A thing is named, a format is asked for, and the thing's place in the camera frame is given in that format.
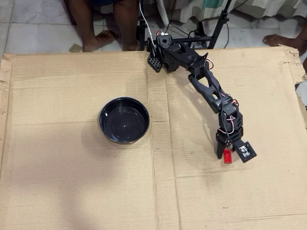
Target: torn cardboard edge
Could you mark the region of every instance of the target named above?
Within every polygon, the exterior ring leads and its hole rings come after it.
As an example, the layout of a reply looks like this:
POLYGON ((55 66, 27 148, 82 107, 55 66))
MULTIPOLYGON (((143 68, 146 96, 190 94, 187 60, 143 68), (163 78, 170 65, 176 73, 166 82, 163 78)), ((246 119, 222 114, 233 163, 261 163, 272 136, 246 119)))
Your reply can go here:
POLYGON ((8 118, 11 77, 15 58, 16 55, 14 54, 3 54, 0 65, 0 178, 8 118))
MULTIPOLYGON (((303 65, 301 64, 301 61, 299 59, 299 52, 297 49, 294 49, 289 46, 280 46, 284 48, 284 52, 287 56, 288 63, 290 66, 290 70, 292 73, 292 78, 294 85, 297 85, 303 81, 307 80, 307 74, 303 68, 303 65)), ((302 99, 300 96, 297 95, 298 105, 301 109, 302 117, 305 123, 305 128, 307 129, 307 110, 304 106, 302 99)))

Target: black bowl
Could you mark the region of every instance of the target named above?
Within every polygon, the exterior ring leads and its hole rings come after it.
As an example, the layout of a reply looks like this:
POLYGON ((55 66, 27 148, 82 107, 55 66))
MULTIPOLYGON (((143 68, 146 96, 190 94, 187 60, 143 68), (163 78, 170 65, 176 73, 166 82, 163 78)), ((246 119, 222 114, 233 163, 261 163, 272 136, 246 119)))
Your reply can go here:
POLYGON ((139 101, 120 97, 107 103, 99 115, 101 130, 117 143, 132 143, 143 137, 149 127, 149 114, 139 101))

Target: white wire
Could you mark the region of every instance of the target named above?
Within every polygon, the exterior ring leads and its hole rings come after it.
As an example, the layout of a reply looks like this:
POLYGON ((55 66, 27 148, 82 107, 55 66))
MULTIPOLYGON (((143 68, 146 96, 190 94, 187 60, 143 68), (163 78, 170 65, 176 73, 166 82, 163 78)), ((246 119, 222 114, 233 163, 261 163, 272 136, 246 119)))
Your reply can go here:
POLYGON ((156 46, 154 45, 154 40, 153 40, 152 32, 150 31, 149 25, 148 25, 148 23, 147 23, 147 21, 146 21, 146 19, 145 19, 145 17, 144 17, 144 14, 143 14, 143 12, 142 12, 142 9, 141 9, 141 1, 140 1, 140 4, 139 4, 139 7, 140 7, 140 12, 141 12, 141 14, 142 14, 142 17, 143 17, 143 19, 145 20, 145 23, 146 23, 146 25, 147 25, 147 28, 148 28, 148 31, 149 31, 150 38, 152 39, 152 44, 153 44, 154 47, 156 47, 156 46))
POLYGON ((231 122, 231 125, 232 125, 232 132, 228 133, 228 134, 232 134, 235 131, 234 122, 232 120, 230 122, 231 122))
POLYGON ((206 58, 207 60, 211 61, 213 63, 213 61, 210 58, 206 58))
POLYGON ((232 134, 234 131, 235 131, 235 127, 234 127, 234 122, 232 120, 234 120, 235 117, 233 116, 230 116, 230 119, 226 119, 227 121, 230 121, 231 122, 231 126, 232 126, 232 131, 231 133, 228 133, 228 134, 232 134))

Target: bowl rim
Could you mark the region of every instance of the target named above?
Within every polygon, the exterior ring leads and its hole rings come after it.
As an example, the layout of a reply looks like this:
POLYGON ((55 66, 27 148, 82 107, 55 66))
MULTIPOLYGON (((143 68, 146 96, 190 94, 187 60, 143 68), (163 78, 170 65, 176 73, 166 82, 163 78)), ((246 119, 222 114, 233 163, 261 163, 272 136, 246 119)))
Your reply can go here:
POLYGON ((139 100, 137 100, 137 99, 135 99, 135 98, 132 98, 132 97, 117 97, 117 98, 114 98, 114 99, 112 99, 111 101, 107 102, 107 103, 105 104, 105 106, 102 107, 102 109, 101 109, 101 111, 100 111, 100 113, 99 113, 99 120, 98 120, 98 122, 99 122, 100 130, 103 132, 103 134, 105 135, 105 137, 107 137, 109 140, 111 140, 111 141, 113 141, 113 142, 115 142, 115 143, 119 143, 119 144, 130 144, 130 143, 133 143, 133 142, 138 141, 139 139, 141 139, 142 137, 144 137, 144 135, 147 133, 147 131, 148 131, 148 129, 149 129, 149 125, 150 125, 150 115, 149 115, 149 112, 148 112, 148 110, 146 109, 146 107, 145 107, 139 100), (113 102, 115 102, 115 101, 118 101, 118 100, 122 100, 122 99, 129 99, 129 100, 132 100, 132 101, 138 103, 138 104, 145 110, 145 112, 146 112, 146 114, 147 114, 147 116, 148 116, 148 126, 147 126, 145 132, 143 133, 143 135, 140 136, 140 137, 139 137, 138 139, 136 139, 136 140, 133 140, 133 141, 130 141, 130 142, 125 142, 125 143, 119 142, 119 141, 116 141, 116 140, 113 140, 113 139, 111 139, 108 135, 106 135, 104 129, 102 128, 102 122, 101 122, 101 114, 105 111, 105 109, 106 109, 111 103, 113 103, 113 102))

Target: black cable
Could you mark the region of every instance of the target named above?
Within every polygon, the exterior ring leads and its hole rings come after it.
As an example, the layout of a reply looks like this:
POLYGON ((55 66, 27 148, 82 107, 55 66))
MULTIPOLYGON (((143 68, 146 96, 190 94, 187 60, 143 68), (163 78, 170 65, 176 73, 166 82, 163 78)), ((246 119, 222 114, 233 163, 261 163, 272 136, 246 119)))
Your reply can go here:
POLYGON ((177 1, 177 0, 174 1, 172 13, 171 13, 171 19, 169 20, 169 23, 168 23, 168 25, 167 25, 167 28, 166 28, 165 33, 167 33, 168 27, 169 27, 169 25, 170 25, 171 22, 172 22, 172 19, 173 19, 173 12, 174 12, 174 8, 175 8, 176 1, 177 1))
POLYGON ((188 34, 188 38, 190 37, 190 34, 193 32, 196 32, 197 30, 192 30, 189 34, 188 34))
POLYGON ((243 2, 242 4, 240 4, 238 7, 233 8, 232 11, 238 9, 238 8, 239 8, 240 6, 242 6, 245 2, 243 2))
POLYGON ((173 27, 175 27, 176 29, 180 30, 181 32, 183 32, 184 34, 188 35, 186 32, 184 32, 183 30, 179 29, 177 26, 175 26, 174 24, 170 23, 173 27))
POLYGON ((228 39, 227 39, 227 43, 226 43, 226 45, 225 45, 224 49, 226 48, 226 46, 227 46, 227 45, 228 45, 228 43, 229 43, 229 27, 228 27, 228 23, 226 23, 226 25, 227 25, 227 34, 228 34, 228 39))
POLYGON ((188 37, 190 34, 187 34, 186 32, 184 32, 183 30, 179 29, 177 26, 175 26, 174 24, 170 23, 173 27, 175 27, 176 29, 180 30, 181 32, 183 32, 184 34, 186 34, 188 37))

